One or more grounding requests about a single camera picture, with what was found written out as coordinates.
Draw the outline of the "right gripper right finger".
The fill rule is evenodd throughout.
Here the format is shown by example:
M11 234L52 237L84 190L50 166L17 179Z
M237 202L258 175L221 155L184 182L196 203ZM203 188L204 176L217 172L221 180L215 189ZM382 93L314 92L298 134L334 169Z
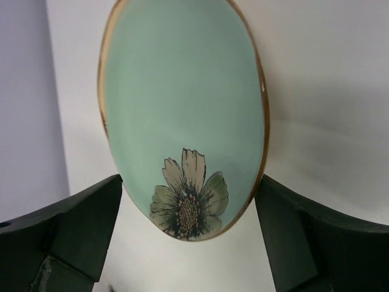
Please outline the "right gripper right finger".
M388 226L264 176L255 205L277 291L388 291Z

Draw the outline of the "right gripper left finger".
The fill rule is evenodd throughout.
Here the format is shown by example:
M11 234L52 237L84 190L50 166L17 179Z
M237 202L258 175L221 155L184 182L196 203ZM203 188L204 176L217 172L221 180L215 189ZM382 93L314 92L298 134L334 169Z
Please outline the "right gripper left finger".
M92 291L111 242L122 178L112 175L1 223L1 291Z

